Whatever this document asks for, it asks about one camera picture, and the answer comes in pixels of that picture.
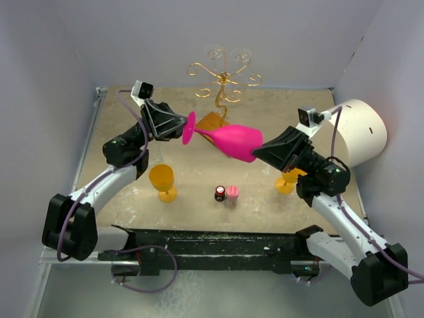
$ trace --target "orange block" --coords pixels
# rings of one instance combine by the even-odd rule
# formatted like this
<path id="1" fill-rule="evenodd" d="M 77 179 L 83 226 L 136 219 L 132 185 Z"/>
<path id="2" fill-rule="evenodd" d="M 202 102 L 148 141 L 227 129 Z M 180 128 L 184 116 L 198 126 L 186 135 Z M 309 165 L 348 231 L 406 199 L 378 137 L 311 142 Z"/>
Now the orange block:
<path id="1" fill-rule="evenodd" d="M 204 116 L 204 118 L 196 124 L 196 128 L 204 129 L 205 131 L 214 131 L 215 129 L 219 128 L 220 122 L 221 122 L 220 116 L 212 111 L 206 116 Z M 227 125 L 229 125 L 229 123 L 224 121 L 223 126 L 227 126 Z M 210 139 L 208 136 L 205 136 L 204 134 L 202 136 L 211 144 L 215 145 L 212 139 Z"/>

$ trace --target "yellow goblet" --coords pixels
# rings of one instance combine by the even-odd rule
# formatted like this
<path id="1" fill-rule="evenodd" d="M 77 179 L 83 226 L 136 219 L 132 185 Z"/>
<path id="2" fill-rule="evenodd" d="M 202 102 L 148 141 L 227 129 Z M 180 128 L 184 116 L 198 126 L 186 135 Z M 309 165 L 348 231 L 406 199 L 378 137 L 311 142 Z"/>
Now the yellow goblet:
<path id="1" fill-rule="evenodd" d="M 174 171 L 169 165 L 155 165 L 148 174 L 148 178 L 152 186 L 158 190 L 160 201 L 169 203 L 177 198 L 177 189 L 174 187 Z"/>
<path id="2" fill-rule="evenodd" d="M 280 178 L 276 180 L 276 189 L 281 194 L 290 194 L 294 189 L 294 184 L 297 182 L 298 175 L 306 175 L 306 173 L 300 169 L 294 168 L 290 172 L 285 172 Z"/>

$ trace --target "white cylinder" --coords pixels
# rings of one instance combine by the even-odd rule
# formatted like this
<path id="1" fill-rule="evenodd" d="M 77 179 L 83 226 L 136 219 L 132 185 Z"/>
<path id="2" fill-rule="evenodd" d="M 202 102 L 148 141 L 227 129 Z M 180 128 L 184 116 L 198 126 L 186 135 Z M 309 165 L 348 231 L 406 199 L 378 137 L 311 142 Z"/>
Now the white cylinder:
<path id="1" fill-rule="evenodd" d="M 339 106 L 343 109 L 337 127 L 335 156 L 353 168 L 383 151 L 387 130 L 383 120 L 367 103 L 350 99 L 330 111 Z M 312 138 L 316 151 L 323 156 L 330 156 L 336 118 L 337 114 L 334 114 Z"/>

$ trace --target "pink wine glass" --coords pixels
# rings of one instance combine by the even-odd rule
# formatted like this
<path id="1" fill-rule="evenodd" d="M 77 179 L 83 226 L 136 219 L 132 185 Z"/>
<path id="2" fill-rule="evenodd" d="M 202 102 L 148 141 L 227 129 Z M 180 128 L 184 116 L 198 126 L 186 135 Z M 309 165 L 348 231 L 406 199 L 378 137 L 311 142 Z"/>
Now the pink wine glass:
<path id="1" fill-rule="evenodd" d="M 183 129 L 183 144 L 188 144 L 194 132 L 208 136 L 215 146 L 229 157 L 244 162 L 253 162 L 256 157 L 252 151 L 262 146 L 263 137 L 260 130 L 242 125 L 227 125 L 214 131 L 197 129 L 196 113 L 192 111 L 187 117 Z"/>

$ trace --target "beige table surface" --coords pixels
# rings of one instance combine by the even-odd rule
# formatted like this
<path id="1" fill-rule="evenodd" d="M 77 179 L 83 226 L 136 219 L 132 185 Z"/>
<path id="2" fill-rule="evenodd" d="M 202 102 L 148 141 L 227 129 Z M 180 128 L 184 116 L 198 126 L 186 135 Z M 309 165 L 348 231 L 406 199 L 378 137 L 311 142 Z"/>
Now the beige table surface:
<path id="1" fill-rule="evenodd" d="M 135 124 L 134 117 L 115 95 L 120 88 L 123 87 L 110 87 L 108 90 L 97 116 L 78 187 L 85 185 L 107 167 L 101 151 L 103 143 Z M 125 94 L 125 99 L 137 109 L 129 93 Z M 212 97 L 196 97 L 192 88 L 157 88 L 153 100 L 167 102 L 181 115 L 196 111 L 198 118 L 216 110 Z M 303 105 L 324 111 L 334 103 L 329 90 L 247 89 L 243 101 L 230 105 L 227 120 L 258 128 L 263 132 L 264 141 L 269 141 L 288 125 L 297 125 L 297 108 Z M 187 146 L 183 146 L 179 139 L 154 141 L 149 143 L 148 148 L 148 171 L 155 164 L 169 164 L 174 170 L 178 198 L 172 203 L 159 201 L 147 171 L 122 189 L 100 211 L 98 225 L 115 224 L 140 229 L 294 233 L 316 224 L 329 234 L 336 234 L 322 216 L 298 198 L 295 191 L 289 195 L 279 194 L 274 188 L 274 182 L 280 172 L 260 160 L 247 164 L 227 158 L 198 134 Z M 236 209 L 227 209 L 214 200 L 217 185 L 236 185 L 240 188 Z M 354 211 L 362 215 L 354 176 L 343 198 Z"/>

